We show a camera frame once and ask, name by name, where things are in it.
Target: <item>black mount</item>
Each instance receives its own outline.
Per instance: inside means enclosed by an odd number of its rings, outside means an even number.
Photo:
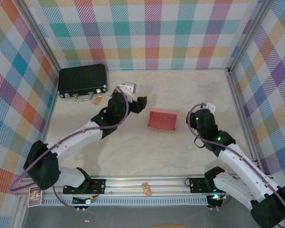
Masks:
[[[209,208],[215,208],[215,207],[221,207],[223,205],[224,200],[223,199],[214,199],[213,196],[207,196],[207,201]]]
[[[285,186],[279,187],[277,193],[285,201]],[[272,228],[285,219],[285,207],[274,193],[265,197],[260,203],[251,201],[251,215],[261,228]]]
[[[189,178],[191,193],[225,193],[217,189],[214,185],[213,179],[221,172],[225,172],[220,167],[215,167],[205,173],[204,178]]]
[[[63,187],[63,194],[104,194],[105,193],[105,179],[91,179],[90,176],[81,168],[77,168],[85,176],[84,182],[78,187],[74,188],[69,185]]]
[[[227,132],[218,130],[214,116],[209,109],[199,109],[195,113],[191,113],[190,126],[197,130],[203,139],[220,143],[225,146],[236,143],[236,141]],[[212,151],[217,157],[221,151],[225,150],[225,148],[221,146],[216,146],[210,143],[205,143],[204,146],[207,150]]]
[[[85,199],[79,199],[77,197],[73,197],[72,199],[72,204],[74,208],[79,208],[79,209],[88,209],[90,206],[76,206],[76,204],[86,204]]]
[[[42,141],[33,143],[23,168],[26,169],[41,154],[47,150],[47,144]],[[49,152],[45,157],[38,161],[29,171],[28,174],[41,190],[52,187],[59,179],[60,171],[58,169],[57,154]]]
[[[112,97],[108,101],[108,106],[100,110],[99,114],[97,114],[91,119],[91,122],[95,122],[99,126],[112,126],[114,124],[119,123],[125,115],[125,104],[126,103],[124,101],[124,96],[117,90],[115,90],[112,94]],[[132,103],[129,103],[129,113],[140,113],[146,107],[146,105],[147,97],[140,96],[137,98],[137,101],[132,101]],[[104,129],[102,138],[105,138],[107,135],[111,134],[116,129],[117,127],[111,129]]]

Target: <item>briefcase handle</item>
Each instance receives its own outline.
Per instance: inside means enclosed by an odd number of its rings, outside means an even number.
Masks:
[[[90,101],[93,99],[93,92],[88,92],[87,94],[90,95],[90,98],[83,98],[83,99],[78,99],[78,94],[73,94],[73,97],[75,97],[76,101]]]

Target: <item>small snack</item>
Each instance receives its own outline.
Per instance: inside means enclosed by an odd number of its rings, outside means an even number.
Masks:
[[[95,105],[98,105],[102,99],[103,99],[102,96],[100,96],[100,95],[97,96],[97,98],[94,100],[94,104],[95,104]]]
[[[152,192],[151,192],[151,189],[150,189],[150,186],[148,185],[148,183],[143,183],[143,184],[142,184],[142,189],[143,189],[144,194],[145,194],[146,196],[152,195]]]

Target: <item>small red object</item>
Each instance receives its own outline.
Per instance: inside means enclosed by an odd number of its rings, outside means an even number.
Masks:
[[[174,111],[153,109],[150,111],[148,127],[175,131],[177,115]]]
[[[113,91],[113,93],[111,94],[111,96],[113,96],[113,94],[116,94],[116,93],[119,93],[119,92],[117,91],[117,89],[115,89],[115,90]]]

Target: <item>card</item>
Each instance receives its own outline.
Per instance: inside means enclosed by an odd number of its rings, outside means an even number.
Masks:
[[[28,208],[41,205],[43,200],[43,190],[39,187],[30,187],[28,200]]]

